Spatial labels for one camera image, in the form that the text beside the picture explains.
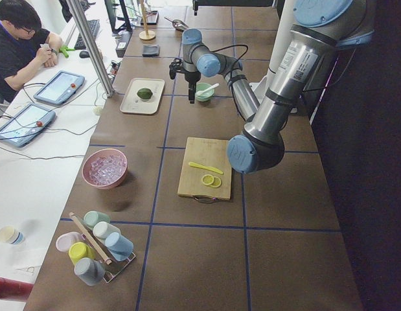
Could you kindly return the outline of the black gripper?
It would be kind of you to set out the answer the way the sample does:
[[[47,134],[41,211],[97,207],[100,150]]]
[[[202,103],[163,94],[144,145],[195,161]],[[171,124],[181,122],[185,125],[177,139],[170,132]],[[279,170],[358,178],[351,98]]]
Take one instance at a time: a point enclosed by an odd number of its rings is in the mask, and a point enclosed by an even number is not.
[[[189,102],[193,104],[195,101],[196,85],[201,79],[199,71],[185,71],[185,80],[189,83]]]

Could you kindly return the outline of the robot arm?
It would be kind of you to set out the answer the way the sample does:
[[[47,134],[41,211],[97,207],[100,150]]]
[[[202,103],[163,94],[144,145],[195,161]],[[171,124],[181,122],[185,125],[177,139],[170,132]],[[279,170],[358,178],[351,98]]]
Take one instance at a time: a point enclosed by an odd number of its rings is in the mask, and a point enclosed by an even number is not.
[[[284,3],[278,0],[193,0],[192,9],[195,16],[201,6],[272,7],[281,12]]]
[[[282,160],[282,127],[319,62],[332,51],[370,42],[375,13],[376,1],[286,1],[281,16],[291,17],[292,23],[277,35],[290,42],[275,74],[267,79],[262,100],[251,89],[239,60],[212,52],[198,29],[183,32],[181,67],[189,83],[189,100],[194,100],[201,76],[222,75],[246,121],[242,133],[227,145],[234,170],[252,173]]]

